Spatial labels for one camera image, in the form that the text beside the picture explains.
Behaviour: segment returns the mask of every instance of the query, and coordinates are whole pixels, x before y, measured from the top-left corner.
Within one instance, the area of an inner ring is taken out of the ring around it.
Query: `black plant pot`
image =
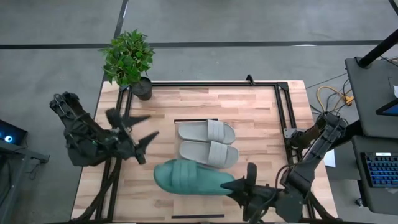
[[[147,77],[141,77],[139,83],[131,85],[131,91],[140,100],[149,100],[152,97],[152,82]]]

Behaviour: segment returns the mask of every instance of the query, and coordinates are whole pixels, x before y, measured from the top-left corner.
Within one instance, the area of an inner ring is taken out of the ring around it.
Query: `green slide sandal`
[[[227,195],[232,191],[220,185],[235,180],[231,174],[185,159],[172,159],[155,166],[154,178],[163,190],[180,195]]]

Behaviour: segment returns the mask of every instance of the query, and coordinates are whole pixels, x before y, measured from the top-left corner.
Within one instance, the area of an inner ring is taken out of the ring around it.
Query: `computer keyboard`
[[[398,187],[398,153],[364,153],[371,187]]]

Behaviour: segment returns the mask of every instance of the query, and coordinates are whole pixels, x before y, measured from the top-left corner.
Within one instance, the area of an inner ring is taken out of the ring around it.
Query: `concrete floor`
[[[122,0],[0,0],[0,45],[108,43]],[[139,29],[150,42],[381,40],[397,27],[387,0],[130,0],[122,30]],[[324,80],[345,73],[344,59],[373,45],[204,47],[155,49],[153,80],[304,80],[312,105]],[[398,55],[394,47],[385,56]],[[29,147],[51,155],[34,180],[26,178],[13,223],[68,220],[80,168],[68,160],[63,125],[49,108],[54,93],[77,93],[94,114],[103,58],[97,49],[0,50],[0,119],[28,130]],[[337,89],[346,75],[322,85]],[[321,99],[330,93],[323,91]],[[357,120],[355,104],[340,113]],[[393,223],[353,202],[352,181],[331,178],[339,217]]]

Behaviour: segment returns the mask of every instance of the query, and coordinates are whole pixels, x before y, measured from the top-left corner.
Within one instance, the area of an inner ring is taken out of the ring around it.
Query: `wooden tabletop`
[[[287,81],[298,128],[313,125],[303,81]],[[284,101],[285,118],[289,116]],[[105,110],[116,106],[118,86],[103,85],[95,121],[109,129]],[[122,106],[124,111],[126,96]],[[149,101],[134,97],[131,115],[150,114],[152,118],[133,127],[132,137],[138,139],[153,131],[160,134],[147,148],[147,163],[140,166],[135,158],[123,161],[119,179],[114,222],[242,222],[242,210],[225,196],[175,195],[156,185],[153,170],[157,164],[175,159],[180,140],[176,136],[175,119],[218,118],[231,125],[236,133],[233,146],[239,160],[228,172],[235,178],[246,175],[248,162],[257,165],[257,185],[274,185],[277,171],[287,159],[273,87],[154,87]],[[103,164],[84,167],[73,207],[72,218],[82,214],[100,189]],[[337,217],[325,165],[315,171],[312,190],[320,203]],[[105,209],[108,209],[108,198]],[[182,215],[224,215],[224,218],[175,218]],[[282,221],[273,208],[265,222]]]

